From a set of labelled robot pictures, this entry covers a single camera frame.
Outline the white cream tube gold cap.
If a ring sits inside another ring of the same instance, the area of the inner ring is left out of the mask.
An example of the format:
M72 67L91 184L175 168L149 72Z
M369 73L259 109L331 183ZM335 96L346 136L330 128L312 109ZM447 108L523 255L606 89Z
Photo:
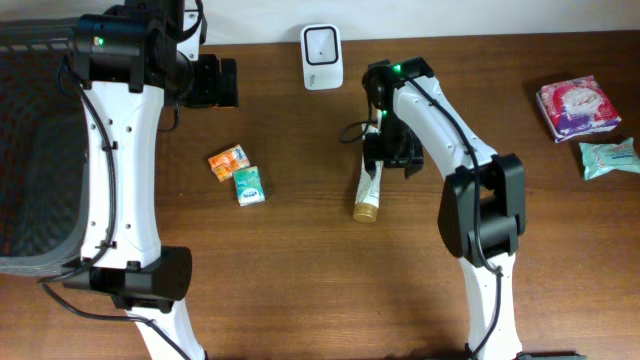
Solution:
M365 159L361 158L361 173L355 197L353 218L363 223L374 223L377 219L380 206L381 175L383 163L374 163L374 172L371 176L365 165Z

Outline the orange tissue pack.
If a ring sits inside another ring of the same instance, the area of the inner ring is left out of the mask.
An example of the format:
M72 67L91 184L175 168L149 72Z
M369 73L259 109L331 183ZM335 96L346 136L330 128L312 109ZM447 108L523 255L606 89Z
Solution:
M208 159L212 173L219 182L230 179L241 169L248 168L250 161L240 145L235 145Z

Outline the small teal tissue pack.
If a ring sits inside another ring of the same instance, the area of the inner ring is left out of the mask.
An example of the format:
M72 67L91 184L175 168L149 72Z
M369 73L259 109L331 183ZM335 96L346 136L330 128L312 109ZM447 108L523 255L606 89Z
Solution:
M265 193L257 166L236 171L233 174L233 179L237 200L241 207L265 201Z

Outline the mint green wipes pack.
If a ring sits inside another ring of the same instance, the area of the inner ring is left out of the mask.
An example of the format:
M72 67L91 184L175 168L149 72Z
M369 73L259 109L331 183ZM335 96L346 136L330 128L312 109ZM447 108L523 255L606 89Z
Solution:
M611 171L640 172L639 156L632 137L619 144L579 144L584 167L583 178L591 180Z

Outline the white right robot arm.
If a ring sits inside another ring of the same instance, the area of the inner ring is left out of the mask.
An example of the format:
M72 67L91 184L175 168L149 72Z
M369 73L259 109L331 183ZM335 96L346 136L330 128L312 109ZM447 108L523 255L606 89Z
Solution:
M438 229L463 271L470 314L470 359L515 359L523 346L515 324L513 270L526 228L525 174L514 154L480 139L443 94L421 57L368 66L362 77L378 130L363 140L364 169L406 176L431 158L444 187Z

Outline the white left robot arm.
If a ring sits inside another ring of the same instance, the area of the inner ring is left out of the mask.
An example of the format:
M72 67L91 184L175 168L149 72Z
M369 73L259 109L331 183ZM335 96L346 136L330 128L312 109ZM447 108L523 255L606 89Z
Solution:
M203 55L201 2L127 1L81 16L63 65L88 133L88 220L57 283L107 295L137 325L151 357L202 359L186 295L192 255L162 244L155 150L162 110L235 107L237 65Z

